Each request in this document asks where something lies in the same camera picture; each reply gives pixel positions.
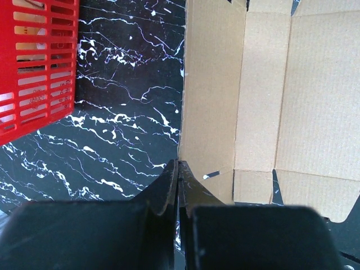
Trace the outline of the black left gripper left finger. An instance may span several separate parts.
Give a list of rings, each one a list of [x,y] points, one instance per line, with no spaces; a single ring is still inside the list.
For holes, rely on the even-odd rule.
[[[178,161],[127,201],[37,201],[1,233],[2,269],[173,269]]]

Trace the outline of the brown cardboard box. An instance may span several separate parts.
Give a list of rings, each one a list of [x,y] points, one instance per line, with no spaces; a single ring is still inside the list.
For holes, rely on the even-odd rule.
[[[225,204],[359,198],[359,2],[187,1],[179,157]]]

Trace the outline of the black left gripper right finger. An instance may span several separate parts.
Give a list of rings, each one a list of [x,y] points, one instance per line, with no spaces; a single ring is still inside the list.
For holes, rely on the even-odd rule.
[[[303,206],[227,205],[179,162],[187,269],[343,269],[323,219]]]

